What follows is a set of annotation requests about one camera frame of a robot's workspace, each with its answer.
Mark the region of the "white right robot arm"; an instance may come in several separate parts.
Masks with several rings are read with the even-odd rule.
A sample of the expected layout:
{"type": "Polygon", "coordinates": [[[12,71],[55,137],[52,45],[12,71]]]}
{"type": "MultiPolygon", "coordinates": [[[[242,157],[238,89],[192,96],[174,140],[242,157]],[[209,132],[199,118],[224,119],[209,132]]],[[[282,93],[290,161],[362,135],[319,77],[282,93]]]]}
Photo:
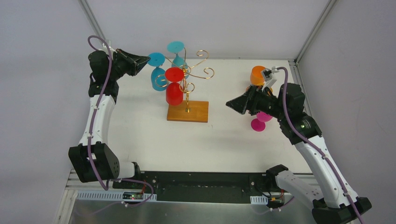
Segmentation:
{"type": "Polygon", "coordinates": [[[368,198],[358,196],[343,177],[319,126],[304,112],[304,100],[298,84],[283,84],[278,96],[268,88],[252,85],[226,105],[240,114],[264,112],[276,118],[282,133],[303,156],[318,183],[313,187],[295,177],[285,166],[277,165],[266,172],[267,189],[291,193],[311,211],[318,224],[346,224],[361,219],[372,204],[368,198]]]}

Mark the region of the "magenta wine glass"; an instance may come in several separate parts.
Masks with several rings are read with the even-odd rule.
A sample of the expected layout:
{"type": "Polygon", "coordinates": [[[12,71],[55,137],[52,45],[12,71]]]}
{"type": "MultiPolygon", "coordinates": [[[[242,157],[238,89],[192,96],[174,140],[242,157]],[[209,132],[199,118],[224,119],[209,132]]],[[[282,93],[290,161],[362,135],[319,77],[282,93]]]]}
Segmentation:
{"type": "Polygon", "coordinates": [[[262,132],[266,128],[266,123],[272,120],[272,118],[271,115],[259,112],[256,114],[256,118],[251,121],[251,128],[256,132],[262,132]]]}

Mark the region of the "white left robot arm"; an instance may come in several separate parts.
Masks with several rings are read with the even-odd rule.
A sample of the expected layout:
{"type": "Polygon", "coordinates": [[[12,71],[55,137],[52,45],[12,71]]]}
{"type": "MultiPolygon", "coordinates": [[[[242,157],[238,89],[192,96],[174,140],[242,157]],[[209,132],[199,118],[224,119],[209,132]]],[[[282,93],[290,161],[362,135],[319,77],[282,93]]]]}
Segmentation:
{"type": "Polygon", "coordinates": [[[121,161],[107,139],[119,92],[117,81],[125,74],[136,76],[150,57],[116,49],[112,56],[96,50],[89,54],[88,60],[92,70],[88,90],[90,111],[82,138],[69,149],[69,159],[81,182],[124,178],[126,185],[136,189],[142,184],[137,163],[121,161]]]}

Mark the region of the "orange wine glass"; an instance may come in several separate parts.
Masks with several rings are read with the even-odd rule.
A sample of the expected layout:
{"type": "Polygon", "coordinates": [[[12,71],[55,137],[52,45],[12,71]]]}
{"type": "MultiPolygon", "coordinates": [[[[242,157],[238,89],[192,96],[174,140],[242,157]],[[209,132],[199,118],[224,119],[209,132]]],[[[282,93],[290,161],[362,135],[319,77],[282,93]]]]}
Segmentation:
{"type": "Polygon", "coordinates": [[[266,68],[264,66],[255,66],[252,68],[250,73],[250,85],[257,86],[259,89],[262,89],[264,86],[264,77],[262,75],[262,71],[266,68]]]}

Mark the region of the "blue wine glass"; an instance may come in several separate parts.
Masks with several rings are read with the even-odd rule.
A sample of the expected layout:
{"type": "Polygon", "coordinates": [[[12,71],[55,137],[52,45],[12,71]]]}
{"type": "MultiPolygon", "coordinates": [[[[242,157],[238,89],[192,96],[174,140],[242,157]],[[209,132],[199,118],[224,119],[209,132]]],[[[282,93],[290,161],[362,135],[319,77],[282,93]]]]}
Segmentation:
{"type": "Polygon", "coordinates": [[[149,54],[150,60],[148,65],[154,67],[151,72],[151,84],[154,90],[164,91],[167,88],[167,80],[165,78],[165,70],[161,68],[165,62],[165,56],[162,53],[154,52],[149,54]]]}

